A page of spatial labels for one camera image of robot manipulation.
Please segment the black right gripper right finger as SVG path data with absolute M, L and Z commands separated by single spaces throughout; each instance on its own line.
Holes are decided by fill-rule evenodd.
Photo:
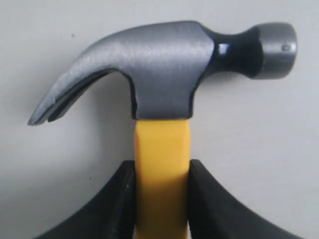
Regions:
M 193 239 L 296 238 L 243 205 L 197 159 L 190 161 L 188 222 Z

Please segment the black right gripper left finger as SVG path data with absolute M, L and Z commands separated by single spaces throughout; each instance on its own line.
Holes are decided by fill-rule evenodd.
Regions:
M 125 160 L 85 206 L 37 238 L 131 239 L 135 223 L 135 163 Z

